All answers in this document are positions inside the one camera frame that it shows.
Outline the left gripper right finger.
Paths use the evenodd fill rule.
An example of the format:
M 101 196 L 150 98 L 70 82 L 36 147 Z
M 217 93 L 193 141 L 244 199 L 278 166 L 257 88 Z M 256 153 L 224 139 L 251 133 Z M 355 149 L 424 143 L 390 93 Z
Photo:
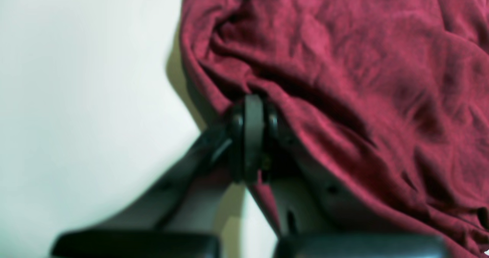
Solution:
M 375 214 L 300 143 L 278 110 L 254 97 L 254 181 L 277 202 L 276 258 L 446 258 L 440 237 Z

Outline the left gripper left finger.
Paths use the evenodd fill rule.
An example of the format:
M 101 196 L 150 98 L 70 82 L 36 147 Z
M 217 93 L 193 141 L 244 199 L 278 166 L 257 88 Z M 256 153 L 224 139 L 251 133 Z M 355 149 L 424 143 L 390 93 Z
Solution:
M 222 258 L 213 215 L 231 182 L 253 182 L 246 133 L 254 98 L 235 104 L 129 206 L 61 234 L 53 258 Z

